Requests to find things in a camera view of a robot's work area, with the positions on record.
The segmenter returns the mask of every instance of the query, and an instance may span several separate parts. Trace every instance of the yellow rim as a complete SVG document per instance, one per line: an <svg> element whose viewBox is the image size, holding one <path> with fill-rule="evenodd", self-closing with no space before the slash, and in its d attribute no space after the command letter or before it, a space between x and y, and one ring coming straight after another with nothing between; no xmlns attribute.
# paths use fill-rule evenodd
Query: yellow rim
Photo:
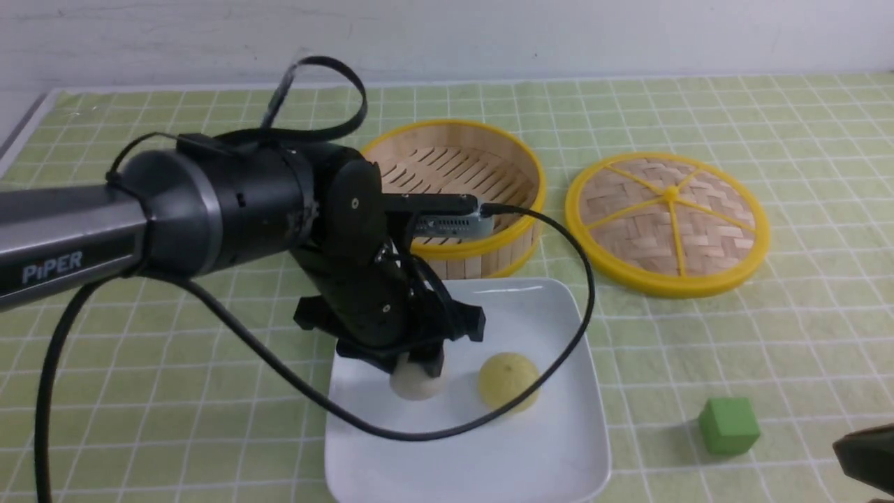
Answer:
<svg viewBox="0 0 894 503"><path fill-rule="evenodd" d="M755 246L751 249L751 252L748 253L748 256L735 267L727 269L721 273L703 277L674 277L634 267L615 257L597 244L596 241L590 237L589 231L580 217L580 197L584 185L599 170L615 163L634 158L666 158L686 163L694 166L696 171L705 171L711 175L717 176L736 189L742 196L742 199L748 203L748 206L751 208L751 211L755 216ZM751 277L761 265L761 262L763 262L767 251L770 250L770 224L767 220L767 216L764 214L760 202L748 189L745 188L744 185L713 166L694 159L664 152L634 152L630 154L622 154L613 158L603 159L585 169L583 173L575 178L569 188L568 198L565 200L565 219L570 232L580 241L581 246L584 247L590 260L592 260L594 265L606 276L635 290L664 297L698 297L726 292L741 285Z"/></svg>
<svg viewBox="0 0 894 503"><path fill-rule="evenodd" d="M465 121L460 119L439 119L433 121L424 121L421 123L413 123L407 124L405 126L399 127L395 130L389 131L382 136L376 138L361 151L364 157L369 153L369 151L375 148L376 145L382 143L383 141L387 141L395 136L403 134L407 131L411 131L417 129L419 127L427 127L433 125L445 125L445 124L462 124L469 127L477 127L481 129L485 129L489 132L493 132L495 134L499 134L503 138L506 138L516 145L518 145L525 153L534 161L534 166L537 169L537 195L534 197L534 202L531 203L531 209L534 211L542 211L544 208L544 200L546 199L546 175L544 173L544 168L540 164L540 159L537 158L534 151L531 150L527 145L519 141L518 138L512 136L508 132L504 130L493 127L489 124L479 123L475 121ZM468 259L470 257L476 257L477 255L481 255L483 253L492 252L494 250L498 250L503 246L512 243L519 237L521 237L532 225L534 224L534 219L531 217L521 217L515 221L511 226L506 227L501 230L499 233L494 234L490 237L487 237L478 241L471 241L468 243L459 243L459 244L417 244L413 243L412 251L422 257L423 259L428 260L458 260L458 259Z"/></svg>

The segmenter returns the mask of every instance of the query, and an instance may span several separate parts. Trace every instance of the black cable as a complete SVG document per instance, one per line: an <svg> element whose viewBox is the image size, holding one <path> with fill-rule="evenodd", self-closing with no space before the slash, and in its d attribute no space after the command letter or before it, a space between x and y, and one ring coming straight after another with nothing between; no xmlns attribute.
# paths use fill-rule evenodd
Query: black cable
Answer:
<svg viewBox="0 0 894 503"><path fill-rule="evenodd" d="M360 79L360 77L353 70L351 70L348 65L326 55L309 55L308 57L301 58L298 61L297 66L304 65L322 66L323 68L334 70L342 77L347 79L348 82L350 82L351 85L354 86L354 89L356 89L357 92L360 93L360 107L358 108L354 116L352 116L350 119L342 124L327 127L324 129L279 129L274 127L264 127L262 125L262 127L254 129L242 129L238 131L225 132L223 134L215 136L215 139L229 145L245 145L246 143L252 143L256 141L279 141L283 143L322 143L325 141L338 140L340 138L348 136L352 132L355 132L360 127L360 125L363 124L363 120L367 117L367 110L369 109L369 102L367 100L367 88L363 85L363 81ZM285 100L285 94L282 94L282 96L279 98L274 97L274 99L280 99L281 105L282 100Z"/></svg>
<svg viewBox="0 0 894 503"><path fill-rule="evenodd" d="M169 132L147 132L146 134L142 134L133 140L130 143L124 146L121 152L118 153L118 156L112 161L112 167L109 168L108 172L106 172L106 177L110 174L118 173L118 168L121 166L121 163L124 161L124 158L127 157L128 154L131 153L131 150L134 149L137 145L140 145L143 141L146 141L150 138L155 138L156 136L161 136L164 138L168 138L174 141L182 141L183 143L189 143L193 147L199 147L201 149L210 150L214 153L220 154L222 156L235 156L234 152L230 152L229 150L218 149L214 145L209 145L208 143L203 143L201 141L191 140L188 136L182 136L177 134L170 134Z"/></svg>
<svg viewBox="0 0 894 503"><path fill-rule="evenodd" d="M53 336L46 347L44 365L40 370L40 382L38 383L38 400L34 407L34 483L37 487L38 502L50 503L53 501L52 484L50 483L50 406L53 403L53 384L56 369L59 368L59 358L65 346L65 339L72 331L72 325L78 318L78 313L90 296L104 283L112 278L103 279L95 283L82 286L78 293L72 297L65 307L59 322L56 323Z"/></svg>
<svg viewBox="0 0 894 503"><path fill-rule="evenodd" d="M289 384L295 387L295 389L297 389L301 394L305 395L312 402L323 407L328 413L331 413L342 421L350 424L351 426L354 426L358 430L369 433L370 435L381 437L383 439L406 442L425 442L430 440L447 439L449 437L454 437L456 435L460 435L461 433L471 431L479 426L493 421L494 419L506 414L517 405L521 404L535 391L537 391L546 382L546 380L549 379L563 363L565 363L565 361L574 351L574 348L584 337L584 334L586 333L586 327L589 325L590 318L593 316L593 309L595 306L596 285L593 268L590 265L590 262L586 257L586 253L584 252L584 249L581 247L578 240L575 239L575 237L571 235L571 233L565 227L563 227L552 218L533 211L532 209L520 208L505 204L485 204L481 208L481 213L485 217L507 214L527 215L541 220L548 226L556 229L566 240L569 241L571 246L578 253L580 259L583 261L584 272L586 273L588 297L586 300L586 308L584 309L583 318L580 322L580 326L578 327L578 331L575 333L574 337L571 338L568 346L566 346L559 357L556 358L555 362L553 362L552 365L550 365L549 368L547 368L546 371L544 371L544 373L539 378L537 378L537 380L535 380L531 386L529 386L520 395L510 400L510 402L503 405L502 407L490 413L487 413L473 421L466 422L465 424L461 424L459 426L455 426L445 430L429 431L426 433L406 433L402 431L392 431L384 428L379 428L378 426L372 425L360 419L356 415L348 412L341 406L334 403L326 395L320 393L319 391L311 387L307 382L298 377L291 369L289 369L289 367L287 367L273 353L271 353L270 350L266 348L266 346L264 346L259 340L257 340L257 338L255 338L249 332L249 330L245 328L239 322L239 320L237 320L232 315L232 313L227 311L227 309L222 304L220 304L217 299L215 299L208 291L206 291L198 284L188 279L168 275L165 273L146 273L144 274L144 276L158 281L163 281L171 285L179 286L193 294L203 304L205 304L205 306L211 312L213 312L215 316L217 316L217 318L219 318L220 321L222 321L224 325L227 326L227 328L232 330L233 333L236 334L236 337L241 339L242 342L244 342L249 348L251 348L252 351L260 356L261 359L264 360L264 362L270 365L270 367L273 368L273 370L277 374L279 374L280 377L289 382ZM72 328L72 323L75 317L77 316L80 309L83 307L84 303L90 297L90 295L100 285L102 285L102 283L104 282L97 282L84 286L81 288L81 290L78 291L74 298L72 298L72 301L69 302L68 307L65 308L65 312L63 313L62 318L60 318L59 324L56 326L53 337L50 340L50 346L47 349L46 359L44 360L44 368L41 371L40 376L40 388L38 389L38 406L35 417L34 432L34 468L35 478L37 481L39 503L52 502L52 492L50 489L49 481L49 413L50 400L53 395L53 381L55 377L55 371L59 363L59 355L62 353L65 338Z"/></svg>

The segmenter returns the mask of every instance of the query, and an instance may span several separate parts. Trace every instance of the bamboo steamer lid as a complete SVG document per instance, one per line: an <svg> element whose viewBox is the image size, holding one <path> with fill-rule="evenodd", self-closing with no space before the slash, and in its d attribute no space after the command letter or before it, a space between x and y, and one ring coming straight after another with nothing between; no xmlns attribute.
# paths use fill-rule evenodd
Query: bamboo steamer lid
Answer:
<svg viewBox="0 0 894 503"><path fill-rule="evenodd" d="M652 295L730 290L770 247L763 209L741 183L673 154L624 154L590 166L571 185L565 212L598 269Z"/></svg>

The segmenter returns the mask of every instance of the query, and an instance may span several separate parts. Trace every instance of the bamboo steamer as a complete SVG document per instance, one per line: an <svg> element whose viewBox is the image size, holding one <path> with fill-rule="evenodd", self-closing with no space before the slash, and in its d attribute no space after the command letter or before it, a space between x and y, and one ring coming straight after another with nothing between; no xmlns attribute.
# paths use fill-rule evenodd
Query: bamboo steamer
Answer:
<svg viewBox="0 0 894 503"><path fill-rule="evenodd" d="M670 153L633 152L585 169L569 188L565 218L606 276L663 297L735 288L770 248L766 214L744 185Z"/></svg>
<svg viewBox="0 0 894 503"><path fill-rule="evenodd" d="M370 143L363 155L379 165L391 193L468 193L542 211L544 170L534 152L487 124L437 120L410 124ZM476 241L418 238L412 251L441 279L506 277L536 250L541 225L531 217L494 218L493 234Z"/></svg>

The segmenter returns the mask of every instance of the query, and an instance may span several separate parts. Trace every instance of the white wall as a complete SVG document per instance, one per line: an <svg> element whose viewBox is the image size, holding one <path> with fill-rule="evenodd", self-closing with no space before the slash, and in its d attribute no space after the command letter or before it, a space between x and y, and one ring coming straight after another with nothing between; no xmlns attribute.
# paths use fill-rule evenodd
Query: white wall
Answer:
<svg viewBox="0 0 894 503"><path fill-rule="evenodd" d="M0 89L894 68L891 0L0 0Z"/></svg>

